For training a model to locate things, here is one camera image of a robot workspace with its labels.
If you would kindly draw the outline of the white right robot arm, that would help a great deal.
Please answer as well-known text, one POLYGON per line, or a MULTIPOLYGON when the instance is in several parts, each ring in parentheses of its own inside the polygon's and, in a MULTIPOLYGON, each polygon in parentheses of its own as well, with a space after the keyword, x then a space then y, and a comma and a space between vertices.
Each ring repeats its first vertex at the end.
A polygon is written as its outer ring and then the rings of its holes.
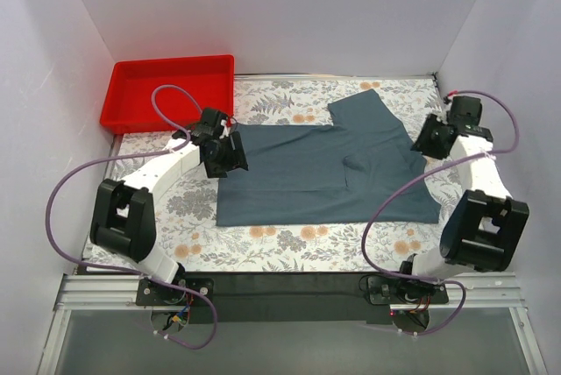
POLYGON ((403 274, 452 278, 463 272, 503 272, 529 220, 529 206, 517 201, 501 180, 489 129, 481 126, 480 91, 452 91, 444 117, 425 119, 412 149, 432 159, 450 159, 463 189, 445 224, 439 245, 401 263, 403 274))

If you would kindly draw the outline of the blue-grey t-shirt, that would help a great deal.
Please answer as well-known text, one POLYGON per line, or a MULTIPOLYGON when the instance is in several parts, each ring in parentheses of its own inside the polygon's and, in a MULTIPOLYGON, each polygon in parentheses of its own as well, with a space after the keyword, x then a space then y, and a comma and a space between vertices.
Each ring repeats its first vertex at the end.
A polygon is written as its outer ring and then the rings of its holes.
POLYGON ((248 168, 219 181, 218 226, 365 223, 424 173, 426 159, 374 90, 328 111, 328 125, 238 127, 248 168))

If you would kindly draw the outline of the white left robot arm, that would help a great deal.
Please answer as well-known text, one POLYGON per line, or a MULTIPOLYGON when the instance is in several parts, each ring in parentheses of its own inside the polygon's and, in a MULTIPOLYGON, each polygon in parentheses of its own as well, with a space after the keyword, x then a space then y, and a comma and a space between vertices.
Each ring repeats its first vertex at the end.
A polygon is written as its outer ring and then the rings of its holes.
POLYGON ((90 242, 125 259, 145 276, 173 283, 180 265, 158 245, 155 204, 185 173, 204 165, 209 179, 247 170, 241 135, 230 117, 206 108, 178 130, 161 155, 122 180, 104 180, 96 194, 90 242))

